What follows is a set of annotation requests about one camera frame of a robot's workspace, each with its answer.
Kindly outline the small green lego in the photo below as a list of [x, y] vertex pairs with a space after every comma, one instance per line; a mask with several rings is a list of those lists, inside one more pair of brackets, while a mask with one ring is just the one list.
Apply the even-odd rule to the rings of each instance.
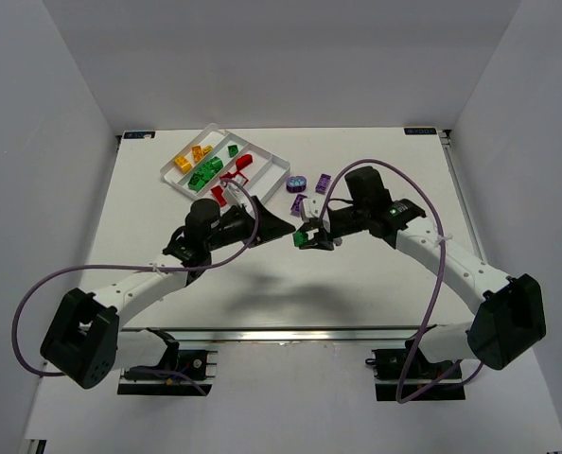
[[293, 244], [298, 249], [305, 249], [309, 244], [309, 237], [307, 232], [296, 231], [293, 235]]

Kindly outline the purple lego brick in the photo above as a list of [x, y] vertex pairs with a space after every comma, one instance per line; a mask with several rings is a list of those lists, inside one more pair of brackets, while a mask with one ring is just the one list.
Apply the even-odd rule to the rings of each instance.
[[300, 216], [302, 201], [306, 199], [307, 196], [304, 194], [297, 194], [290, 208], [290, 214], [295, 217]]
[[325, 195], [331, 183], [331, 180], [332, 177], [330, 175], [322, 173], [315, 185], [315, 192], [320, 195]]

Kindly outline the purple round flower lego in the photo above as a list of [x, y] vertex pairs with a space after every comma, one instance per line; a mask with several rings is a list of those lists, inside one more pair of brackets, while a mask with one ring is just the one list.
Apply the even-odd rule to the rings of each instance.
[[304, 176], [289, 176], [286, 180], [286, 190], [289, 193], [303, 193], [307, 189], [307, 178]]

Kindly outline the red small lego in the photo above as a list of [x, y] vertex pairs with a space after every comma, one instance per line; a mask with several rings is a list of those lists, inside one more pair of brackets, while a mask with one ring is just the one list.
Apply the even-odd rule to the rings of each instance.
[[220, 176], [220, 185], [225, 187], [230, 181], [234, 179], [234, 175], [231, 173], [227, 173]]

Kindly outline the green 2x4 lego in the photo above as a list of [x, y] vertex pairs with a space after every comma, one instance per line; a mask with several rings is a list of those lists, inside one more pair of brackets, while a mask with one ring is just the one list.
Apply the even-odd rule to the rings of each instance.
[[205, 164], [204, 166], [201, 166], [198, 169], [197, 174], [200, 176], [200, 178], [203, 181], [208, 183], [216, 176], [217, 171], [214, 167], [210, 166], [209, 164]]

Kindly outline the red sloped lego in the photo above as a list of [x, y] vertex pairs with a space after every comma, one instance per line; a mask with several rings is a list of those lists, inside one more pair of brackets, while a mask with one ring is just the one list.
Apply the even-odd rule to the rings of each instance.
[[254, 161], [253, 155], [250, 153], [246, 153], [241, 155], [236, 159], [236, 169], [237, 171], [241, 171], [242, 169], [249, 166]]

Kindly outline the yellow 2x4 lego brick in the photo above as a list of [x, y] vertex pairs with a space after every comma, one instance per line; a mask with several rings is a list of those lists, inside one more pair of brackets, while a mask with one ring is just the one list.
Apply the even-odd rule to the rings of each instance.
[[203, 149], [201, 146], [193, 146], [191, 148], [193, 161], [198, 163], [204, 156]]

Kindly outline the large yellow rounded lego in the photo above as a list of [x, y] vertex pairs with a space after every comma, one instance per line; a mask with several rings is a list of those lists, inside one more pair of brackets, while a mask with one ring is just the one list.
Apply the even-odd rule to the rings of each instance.
[[183, 174], [187, 174], [192, 169], [191, 163], [184, 156], [177, 156], [174, 164]]

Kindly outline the green bush lego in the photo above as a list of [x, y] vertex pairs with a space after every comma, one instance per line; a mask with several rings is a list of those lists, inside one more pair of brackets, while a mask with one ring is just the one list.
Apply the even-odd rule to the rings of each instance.
[[219, 157], [214, 157], [207, 161], [204, 167], [212, 174], [217, 174], [223, 169], [224, 162]]

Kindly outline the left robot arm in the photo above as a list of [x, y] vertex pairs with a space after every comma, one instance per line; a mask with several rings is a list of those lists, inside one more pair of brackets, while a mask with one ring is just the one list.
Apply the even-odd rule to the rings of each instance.
[[146, 308], [196, 282], [211, 266], [214, 250], [236, 243], [255, 247], [294, 232], [293, 225], [257, 197], [250, 202], [251, 209], [234, 205], [221, 212], [216, 201], [194, 201], [184, 225], [145, 270], [105, 288], [69, 290], [44, 336], [42, 357], [83, 389], [118, 369], [158, 376], [180, 373], [179, 343], [168, 332], [123, 328]]

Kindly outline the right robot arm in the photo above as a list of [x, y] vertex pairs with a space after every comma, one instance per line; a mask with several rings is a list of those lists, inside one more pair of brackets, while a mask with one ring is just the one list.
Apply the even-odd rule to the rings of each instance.
[[474, 316], [469, 323], [435, 325], [412, 336], [406, 349], [415, 361], [477, 359], [501, 370], [546, 336], [535, 278], [500, 271], [442, 235], [431, 210], [393, 199], [374, 168], [357, 168], [344, 179], [350, 194], [346, 207], [333, 210], [314, 199], [301, 201], [303, 225], [293, 236], [295, 246], [332, 251], [344, 237], [366, 232], [441, 277]]

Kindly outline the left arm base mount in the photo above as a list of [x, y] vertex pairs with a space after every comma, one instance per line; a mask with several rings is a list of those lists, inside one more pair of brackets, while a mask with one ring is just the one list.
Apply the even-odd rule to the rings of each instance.
[[114, 369], [119, 395], [206, 397], [217, 374], [219, 352], [178, 340], [163, 330], [123, 331]]

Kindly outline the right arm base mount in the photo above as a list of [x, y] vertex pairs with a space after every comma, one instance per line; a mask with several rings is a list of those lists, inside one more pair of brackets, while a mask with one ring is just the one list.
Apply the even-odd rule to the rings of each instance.
[[[406, 341], [415, 335], [415, 327], [372, 328], [363, 331], [363, 340], [371, 343], [371, 353], [364, 363], [373, 373], [377, 402], [395, 402], [399, 378], [409, 348]], [[429, 363], [417, 353], [406, 375], [402, 396], [407, 397], [428, 385], [450, 369], [451, 361]], [[458, 367], [439, 384], [417, 396], [415, 402], [464, 401], [462, 369]]]

